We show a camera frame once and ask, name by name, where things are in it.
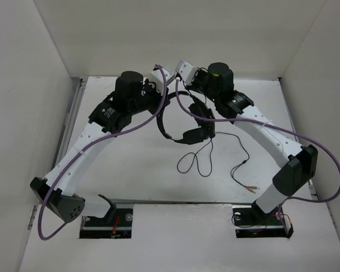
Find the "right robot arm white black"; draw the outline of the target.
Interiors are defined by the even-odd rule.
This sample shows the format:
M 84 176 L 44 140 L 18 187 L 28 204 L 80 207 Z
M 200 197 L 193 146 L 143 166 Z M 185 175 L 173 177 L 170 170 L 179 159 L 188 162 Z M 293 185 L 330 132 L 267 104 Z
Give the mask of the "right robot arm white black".
M 177 67 L 177 72 L 187 89 L 210 99 L 222 117 L 232 119 L 232 124 L 248 133 L 279 166 L 271 185 L 252 203 L 252 219 L 257 223 L 266 222 L 277 206 L 315 175 L 317 149 L 312 145 L 304 147 L 271 129 L 272 123 L 254 102 L 235 90 L 233 71 L 227 64 L 216 62 L 202 70 L 184 62 Z

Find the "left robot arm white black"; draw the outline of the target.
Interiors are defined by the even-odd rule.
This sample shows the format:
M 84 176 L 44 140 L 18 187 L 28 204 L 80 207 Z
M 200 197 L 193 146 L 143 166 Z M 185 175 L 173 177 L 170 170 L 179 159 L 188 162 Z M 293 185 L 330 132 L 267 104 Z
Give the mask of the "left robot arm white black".
M 78 140 L 44 177 L 35 177 L 30 188 L 41 202 L 39 216 L 49 209 L 64 224 L 79 216 L 92 216 L 102 224 L 115 220 L 113 204 L 90 203 L 76 194 L 77 186 L 96 157 L 115 137 L 132 133 L 152 121 L 165 106 L 168 85 L 175 75 L 155 68 L 148 78 L 135 71 L 117 77 L 114 90 L 90 113 Z

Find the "front aluminium rail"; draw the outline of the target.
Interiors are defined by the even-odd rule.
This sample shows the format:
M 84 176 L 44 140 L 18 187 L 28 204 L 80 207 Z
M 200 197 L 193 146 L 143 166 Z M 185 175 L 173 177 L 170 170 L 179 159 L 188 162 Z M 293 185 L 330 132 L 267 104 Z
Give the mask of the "front aluminium rail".
M 209 201 L 156 201 L 140 199 L 112 199 L 114 203 L 133 203 L 133 204 L 161 204 L 161 205 L 200 205 L 200 204 L 231 204 L 231 205 L 250 205 L 249 202 L 209 202 Z

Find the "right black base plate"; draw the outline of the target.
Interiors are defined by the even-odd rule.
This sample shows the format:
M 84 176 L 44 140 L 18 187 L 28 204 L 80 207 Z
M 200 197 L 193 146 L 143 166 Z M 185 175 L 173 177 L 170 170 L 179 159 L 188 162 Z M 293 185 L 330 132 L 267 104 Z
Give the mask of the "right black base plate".
M 256 218 L 249 205 L 232 207 L 232 224 L 238 239 L 286 238 L 294 234 L 294 227 L 287 214 L 272 211 L 263 218 Z

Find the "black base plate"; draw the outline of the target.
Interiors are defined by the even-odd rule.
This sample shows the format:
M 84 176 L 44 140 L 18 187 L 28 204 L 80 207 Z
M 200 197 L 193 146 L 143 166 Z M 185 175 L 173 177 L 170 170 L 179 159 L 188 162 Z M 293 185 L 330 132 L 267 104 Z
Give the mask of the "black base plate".
M 232 224 L 238 239 L 286 238 L 294 234 L 294 227 L 287 214 L 272 211 L 263 218 L 256 218 L 249 205 L 232 207 Z
M 106 214 L 98 217 L 96 214 L 83 216 L 79 231 L 80 239 L 130 239 L 133 224 L 133 203 L 115 203 L 98 195 L 106 205 Z

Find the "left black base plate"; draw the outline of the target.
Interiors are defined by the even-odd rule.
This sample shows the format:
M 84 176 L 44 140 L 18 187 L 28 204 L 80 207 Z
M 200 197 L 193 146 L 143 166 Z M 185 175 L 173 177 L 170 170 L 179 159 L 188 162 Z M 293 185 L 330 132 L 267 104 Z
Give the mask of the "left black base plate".
M 133 203 L 115 203 L 98 195 L 106 205 L 106 214 L 98 217 L 96 214 L 83 216 L 79 231 L 80 239 L 130 239 L 133 224 Z

